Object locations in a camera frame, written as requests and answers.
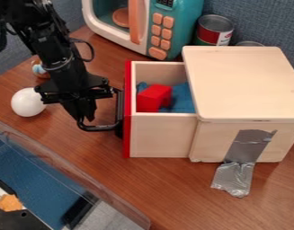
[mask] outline can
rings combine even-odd
[[[251,40],[244,40],[241,42],[238,42],[236,46],[240,47],[264,47],[263,44],[256,42],[256,41],[251,41]]]
[[[227,46],[231,40],[234,24],[220,15],[207,14],[198,20],[195,44],[202,46]]]

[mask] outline ping pong ball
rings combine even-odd
[[[40,94],[33,88],[25,88],[15,93],[11,99],[13,111],[22,117],[32,117],[45,110],[46,105],[40,100]]]

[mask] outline cable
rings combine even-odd
[[[17,35],[16,32],[11,31],[11,29],[9,29],[8,24],[5,25],[5,29],[6,29],[6,31],[7,31],[8,33],[10,33],[11,35]]]
[[[70,40],[72,42],[74,42],[74,43],[84,43],[84,44],[86,44],[89,47],[90,51],[91,51],[91,58],[90,59],[85,59],[85,58],[82,58],[82,57],[77,57],[77,58],[83,60],[84,62],[91,62],[94,59],[94,56],[95,56],[94,47],[88,41],[79,40],[79,39],[73,39],[73,38],[71,38]]]
[[[5,22],[0,22],[0,52],[3,51],[6,47],[6,26]]]

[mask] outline silver duct tape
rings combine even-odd
[[[240,130],[227,151],[224,163],[216,170],[211,188],[225,190],[242,198],[250,192],[254,165],[277,130]]]

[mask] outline table surface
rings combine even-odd
[[[117,88],[123,86],[126,60],[148,60],[87,27],[72,36],[94,45],[96,58],[87,64],[88,70],[107,76]],[[83,56],[89,54],[84,45],[79,49]],[[13,94],[40,82],[31,73],[30,59],[1,75],[0,121],[50,148],[140,210],[150,218],[152,229],[294,229],[294,147],[279,164],[257,164],[249,196],[233,198],[210,188],[218,164],[124,159],[121,140],[113,132],[84,132],[57,104],[33,118],[15,115],[10,107]],[[114,106],[113,100],[99,101],[96,122],[113,122]]]

